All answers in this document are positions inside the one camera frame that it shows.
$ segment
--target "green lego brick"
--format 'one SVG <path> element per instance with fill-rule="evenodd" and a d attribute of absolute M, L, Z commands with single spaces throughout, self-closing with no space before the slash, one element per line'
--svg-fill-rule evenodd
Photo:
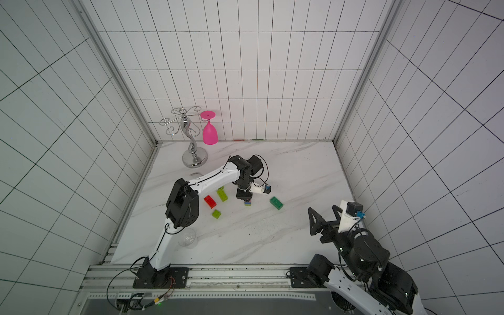
<path fill-rule="evenodd" d="M 280 202 L 276 197 L 273 197 L 270 199 L 270 203 L 277 208 L 277 210 L 280 210 L 283 207 L 283 203 Z"/>
<path fill-rule="evenodd" d="M 221 212 L 219 210 L 214 210 L 214 212 L 212 212 L 212 217 L 218 219 L 221 215 Z"/>
<path fill-rule="evenodd" d="M 220 187 L 218 190 L 217 190 L 217 194 L 219 195 L 219 198 L 221 199 L 222 202 L 226 201 L 227 200 L 227 195 L 226 193 L 224 192 L 224 186 L 223 187 Z"/>

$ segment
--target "dark green lego brick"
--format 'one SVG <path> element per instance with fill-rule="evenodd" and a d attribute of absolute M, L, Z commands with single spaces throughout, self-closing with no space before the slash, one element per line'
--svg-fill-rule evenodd
<path fill-rule="evenodd" d="M 283 207 L 283 203 L 280 202 L 276 197 L 273 197 L 270 199 L 270 203 L 277 208 L 277 210 L 280 210 Z"/>

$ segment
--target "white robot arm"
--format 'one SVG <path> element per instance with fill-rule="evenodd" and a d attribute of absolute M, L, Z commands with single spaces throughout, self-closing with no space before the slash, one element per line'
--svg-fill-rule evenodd
<path fill-rule="evenodd" d="M 340 264 L 335 266 L 324 256 L 315 254 L 304 272 L 291 268 L 291 276 L 316 287 L 330 288 L 337 293 L 336 298 L 350 302 L 364 314 L 426 315 L 413 278 L 389 262 L 390 252 L 381 246 L 369 230 L 359 226 L 363 218 L 363 206 L 357 202 L 343 204 L 345 211 L 333 205 L 336 220 L 329 222 L 314 209 L 308 209 L 310 234 L 321 233 L 322 243 L 332 242 L 338 251 Z M 360 219 L 350 228 L 339 232 L 345 215 Z M 341 265 L 341 258 L 345 260 L 345 265 Z M 340 266 L 346 266 L 350 274 L 346 268 L 339 270 Z M 368 292 L 357 286 L 356 282 L 364 283 Z"/>
<path fill-rule="evenodd" d="M 190 181 L 183 178 L 177 180 L 166 202 L 165 224 L 157 246 L 145 258 L 134 287 L 159 287 L 164 282 L 177 244 L 174 235 L 196 221 L 200 196 L 207 196 L 229 182 L 237 186 L 236 197 L 246 202 L 251 200 L 253 193 L 269 194 L 271 187 L 265 182 L 261 186 L 254 183 L 257 177 L 253 175 L 261 169 L 264 169 L 263 163 L 257 155 L 252 155 L 248 160 L 235 155 L 230 156 L 222 167 L 206 175 Z"/>

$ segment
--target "black cable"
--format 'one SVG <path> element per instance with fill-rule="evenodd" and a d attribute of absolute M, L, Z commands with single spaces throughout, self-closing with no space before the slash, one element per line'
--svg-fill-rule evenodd
<path fill-rule="evenodd" d="M 120 308 L 119 308 L 119 307 L 117 307 L 117 306 L 114 306 L 114 305 L 112 304 L 112 302 L 110 302 L 110 299 L 108 298 L 108 289 L 109 289 L 109 287 L 110 287 L 110 285 L 111 285 L 112 281 L 114 281 L 114 279 L 115 279 L 115 278 L 117 278 L 117 276 L 118 276 L 118 275 L 120 275 L 121 273 L 123 273 L 123 272 L 125 272 L 125 271 L 131 270 L 131 269 L 135 269 L 135 268 L 139 268 L 139 267 L 138 267 L 138 266 L 137 266 L 137 267 L 132 267 L 132 268 L 124 269 L 123 271 L 119 272 L 118 274 L 116 274 L 116 275 L 112 278 L 112 280 L 111 280 L 111 281 L 108 283 L 108 285 L 107 285 L 107 292 L 106 292 L 106 294 L 107 294 L 107 302 L 108 302 L 110 305 L 112 305 L 112 307 L 113 307 L 113 308 L 115 308 L 115 309 L 117 309 L 117 310 L 120 310 Z"/>
<path fill-rule="evenodd" d="M 434 314 L 434 315 L 437 315 L 437 313 L 436 313 L 435 311 L 431 311 L 431 310 L 429 310 L 427 307 L 424 307 L 424 309 L 426 309 L 427 311 L 431 312 L 431 313 L 432 313 L 432 314 Z"/>
<path fill-rule="evenodd" d="M 128 311 L 128 310 L 130 310 L 130 309 L 132 309 L 132 310 L 142 310 L 142 308 L 144 307 L 144 306 L 142 305 L 142 300 L 144 299 L 144 297 L 143 297 L 143 295 L 144 295 L 144 294 L 145 294 L 144 292 L 139 292 L 139 293 L 135 293 L 135 294 L 133 294 L 133 295 L 130 297 L 130 299 L 128 300 L 128 305 L 127 305 L 127 309 L 126 309 L 126 311 Z M 140 296 L 140 295 L 142 296 L 142 298 L 141 298 L 140 300 L 138 300 L 138 301 L 137 301 L 137 305 L 132 306 L 132 305 L 131 305 L 131 301 L 133 300 L 133 298 L 134 298 L 135 296 Z"/>
<path fill-rule="evenodd" d="M 359 227 L 359 232 L 360 232 L 360 236 L 363 236 L 362 235 L 362 230 L 360 229 L 360 227 Z M 382 261 L 380 260 L 380 258 L 378 257 L 378 255 L 371 249 L 371 247 L 367 244 L 366 239 L 363 238 L 362 240 L 364 241 L 364 245 L 366 245 L 366 247 L 371 251 L 371 253 L 373 253 L 373 255 L 378 260 L 378 263 L 380 264 L 380 268 L 383 268 L 384 266 L 383 266 Z"/>
<path fill-rule="evenodd" d="M 138 258 L 137 260 L 135 260 L 135 261 L 131 264 L 130 268 L 131 268 L 131 267 L 133 267 L 133 265 L 134 265 L 134 264 L 136 264 L 139 260 L 142 260 L 142 259 L 144 259 L 144 258 L 146 258 L 146 257 L 140 257 L 140 258 Z M 132 274 L 134 274 L 135 276 L 137 275 L 137 273 L 136 273 L 136 272 L 131 271 L 131 273 L 132 273 Z"/>
<path fill-rule="evenodd" d="M 189 203 L 189 207 L 187 208 L 187 210 L 184 213 L 184 217 L 182 218 L 182 222 L 185 221 L 185 216 L 187 215 L 188 212 L 189 212 L 189 216 L 191 216 L 191 203 Z M 177 231 L 175 233 L 168 233 L 168 231 L 167 231 L 168 226 L 169 226 L 169 223 L 166 223 L 164 225 L 164 232 L 165 232 L 165 234 L 168 234 L 168 235 L 179 234 L 180 232 L 184 231 L 184 229 L 185 229 L 185 226 L 184 226 L 181 230 L 179 230 L 179 231 Z"/>
<path fill-rule="evenodd" d="M 252 179 L 259 178 L 259 177 L 261 177 L 261 175 L 262 175 L 263 173 L 264 173 L 264 166 L 263 166 L 263 167 L 261 167 L 261 173 L 260 173 L 258 176 L 255 176 L 255 177 L 252 177 L 252 176 L 251 176 L 251 178 L 252 178 Z"/>
<path fill-rule="evenodd" d="M 193 186 L 193 185 L 199 184 L 200 182 L 203 182 L 203 181 L 205 181 L 205 180 L 209 180 L 209 179 L 211 179 L 212 177 L 215 177 L 215 176 L 219 175 L 220 173 L 222 173 L 222 172 L 224 171 L 224 168 L 226 167 L 227 162 L 229 162 L 229 159 L 230 159 L 230 158 L 231 158 L 231 156 L 229 156 L 229 158 L 227 159 L 227 161 L 226 161 L 226 163 L 224 164 L 224 166 L 222 166 L 222 169 L 221 169 L 221 171 L 220 171 L 220 172 L 215 173 L 215 174 L 213 174 L 212 176 L 210 176 L 210 177 L 208 177 L 208 178 L 205 178 L 205 179 L 203 179 L 203 180 L 200 180 L 200 181 L 195 182 L 194 184 L 190 184 L 190 185 L 188 185 L 188 186 Z"/>
<path fill-rule="evenodd" d="M 268 176 L 266 177 L 266 180 L 260 178 L 261 175 L 263 175 L 263 173 L 261 173 L 261 175 L 257 176 L 257 177 L 251 177 L 252 178 L 252 182 L 254 183 L 254 185 L 256 185 L 256 183 L 254 182 L 254 179 L 260 179 L 263 181 L 263 184 L 267 185 L 268 183 L 268 179 L 270 178 L 270 169 L 268 168 L 268 164 L 266 163 L 266 160 L 264 159 L 264 157 L 260 156 L 259 154 L 254 154 L 255 156 L 257 157 L 260 157 L 263 161 L 264 161 L 264 164 L 266 165 L 266 171 L 268 172 Z"/>
<path fill-rule="evenodd" d="M 341 254 L 340 252 L 338 252 L 338 258 L 340 260 L 340 265 L 341 265 Z M 357 281 L 357 279 L 353 279 L 352 277 L 350 277 L 350 275 L 346 272 L 345 268 L 341 268 L 341 270 L 343 271 L 343 273 L 345 274 L 345 276 L 348 277 L 348 280 L 352 281 L 352 282 L 355 282 Z"/>
<path fill-rule="evenodd" d="M 348 230 L 348 233 L 347 233 L 347 237 L 350 235 L 350 232 L 352 231 L 352 229 L 357 225 L 359 224 L 362 220 L 364 220 L 364 218 L 361 218 L 359 221 L 355 222 L 354 225 L 352 225 L 352 227 Z"/>

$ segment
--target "white marble surface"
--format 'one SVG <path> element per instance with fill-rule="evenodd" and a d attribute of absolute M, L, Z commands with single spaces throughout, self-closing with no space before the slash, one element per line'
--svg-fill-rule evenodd
<path fill-rule="evenodd" d="M 336 248 L 322 244 L 318 236 L 310 236 L 308 207 L 326 220 L 334 220 L 331 207 L 342 199 L 352 200 L 343 170 L 332 143 L 265 142 L 218 143 L 207 146 L 205 165 L 186 168 L 181 156 L 188 143 L 165 143 L 154 161 L 138 202 L 131 214 L 112 263 L 132 263 L 148 255 L 163 229 L 165 203 L 173 183 L 190 180 L 222 166 L 229 155 L 248 159 L 259 154 L 269 166 L 272 186 L 269 195 L 254 194 L 252 206 L 246 207 L 235 197 L 236 186 L 229 183 L 225 191 L 229 199 L 221 202 L 217 192 L 210 196 L 222 212 L 219 219 L 200 196 L 200 215 L 190 227 L 198 235 L 194 248 L 177 245 L 173 264 L 308 264 L 314 254 L 337 261 Z M 269 199 L 276 196 L 283 204 L 278 211 Z"/>

